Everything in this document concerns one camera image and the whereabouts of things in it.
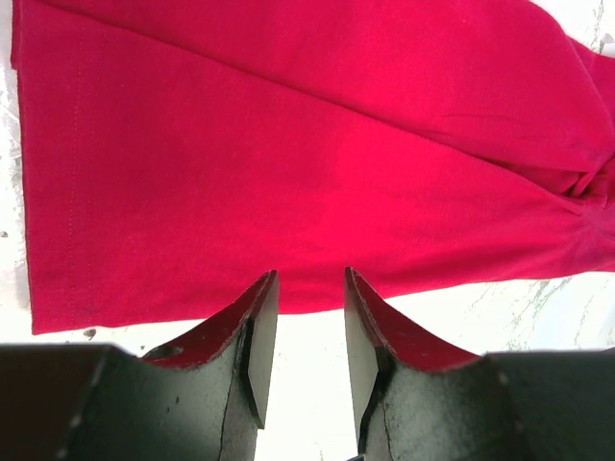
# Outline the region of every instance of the marble surface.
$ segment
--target marble surface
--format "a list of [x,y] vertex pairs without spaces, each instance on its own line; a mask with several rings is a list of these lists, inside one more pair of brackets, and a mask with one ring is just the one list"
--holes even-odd
[[[535,3],[594,50],[604,33],[615,36],[615,0]],[[0,343],[112,342],[142,354],[199,321],[93,326],[93,338],[82,330],[30,333],[16,76],[9,65],[11,14],[11,0],[0,0]],[[475,353],[615,346],[614,274],[478,283],[390,302]],[[345,348],[340,310],[280,318],[267,430],[258,437],[257,460],[340,461],[354,455]]]

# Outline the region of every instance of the red fabric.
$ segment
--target red fabric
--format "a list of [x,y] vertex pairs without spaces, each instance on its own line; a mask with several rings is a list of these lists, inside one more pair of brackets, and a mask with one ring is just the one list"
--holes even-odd
[[615,270],[615,60],[522,0],[15,0],[34,332]]

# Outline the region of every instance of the red garment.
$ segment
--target red garment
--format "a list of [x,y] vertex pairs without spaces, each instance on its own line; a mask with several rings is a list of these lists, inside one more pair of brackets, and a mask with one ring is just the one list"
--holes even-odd
[[285,313],[347,265],[385,297],[615,271],[615,60],[529,2],[15,2],[36,333],[269,269]]

